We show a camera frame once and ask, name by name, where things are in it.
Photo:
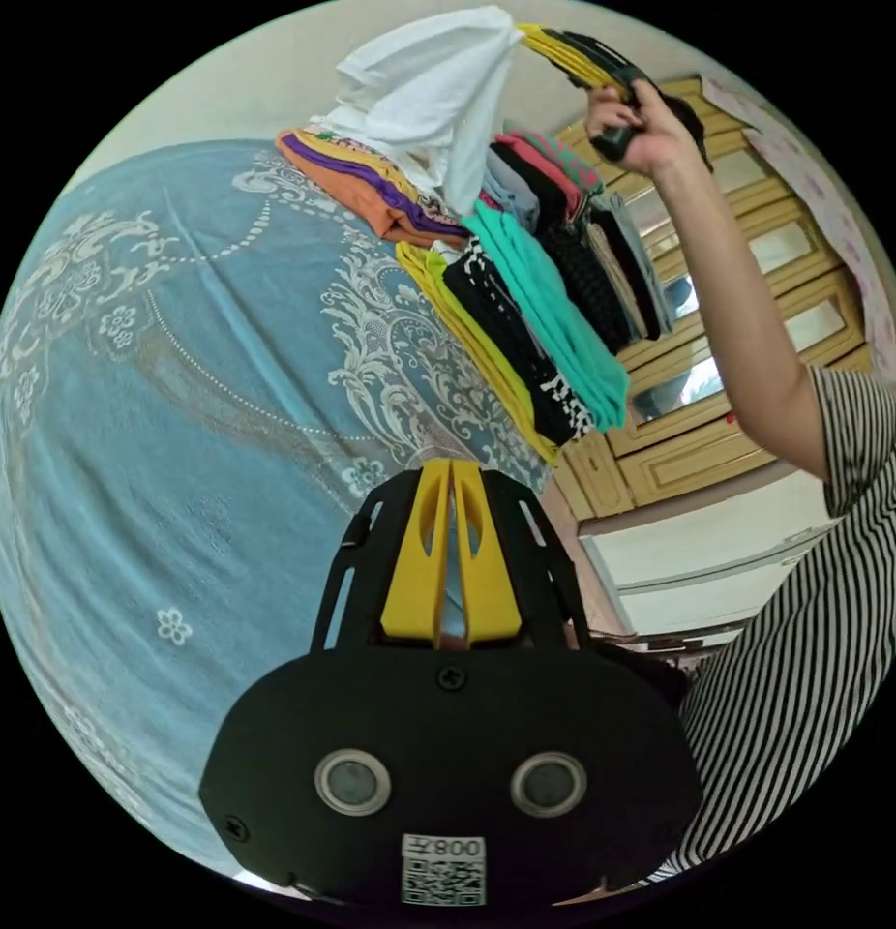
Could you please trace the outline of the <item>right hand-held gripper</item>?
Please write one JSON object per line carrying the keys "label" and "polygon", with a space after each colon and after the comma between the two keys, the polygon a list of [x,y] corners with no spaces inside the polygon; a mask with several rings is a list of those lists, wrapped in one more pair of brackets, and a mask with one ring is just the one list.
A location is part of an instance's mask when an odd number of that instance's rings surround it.
{"label": "right hand-held gripper", "polygon": [[[647,80],[657,90],[661,100],[683,125],[697,146],[703,162],[713,171],[705,147],[705,130],[694,109],[684,100],[665,94],[660,86],[635,63],[599,40],[572,31],[563,31],[537,24],[519,24],[523,44],[565,73],[572,84],[594,90],[614,87],[628,103],[637,103],[632,82]],[[629,143],[638,134],[631,128],[607,129],[594,136],[590,143],[606,160],[619,162]]]}

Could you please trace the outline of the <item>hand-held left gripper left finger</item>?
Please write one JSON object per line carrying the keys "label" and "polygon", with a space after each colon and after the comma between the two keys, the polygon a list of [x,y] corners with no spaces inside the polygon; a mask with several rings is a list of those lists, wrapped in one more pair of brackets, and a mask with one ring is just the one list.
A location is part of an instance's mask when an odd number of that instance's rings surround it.
{"label": "hand-held left gripper left finger", "polygon": [[449,462],[422,466],[381,616],[390,639],[437,644],[449,535]]}

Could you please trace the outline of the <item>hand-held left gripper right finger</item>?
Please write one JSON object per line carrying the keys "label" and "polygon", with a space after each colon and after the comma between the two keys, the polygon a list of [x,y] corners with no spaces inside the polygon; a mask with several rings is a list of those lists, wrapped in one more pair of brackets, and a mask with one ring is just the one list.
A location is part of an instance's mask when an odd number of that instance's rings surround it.
{"label": "hand-held left gripper right finger", "polygon": [[469,647],[516,639],[522,619],[494,524],[482,471],[451,464],[465,640]]}

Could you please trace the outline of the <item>person's right hand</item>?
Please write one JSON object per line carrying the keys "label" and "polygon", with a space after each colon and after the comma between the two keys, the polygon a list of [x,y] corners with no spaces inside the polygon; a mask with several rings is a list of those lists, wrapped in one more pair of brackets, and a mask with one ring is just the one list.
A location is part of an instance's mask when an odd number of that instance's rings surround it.
{"label": "person's right hand", "polygon": [[584,120],[592,144],[609,130],[625,129],[630,139],[621,155],[608,151],[603,159],[620,168],[659,180],[675,169],[703,168],[704,161],[690,132],[673,114],[659,89],[647,79],[632,82],[633,105],[610,85],[587,92]]}

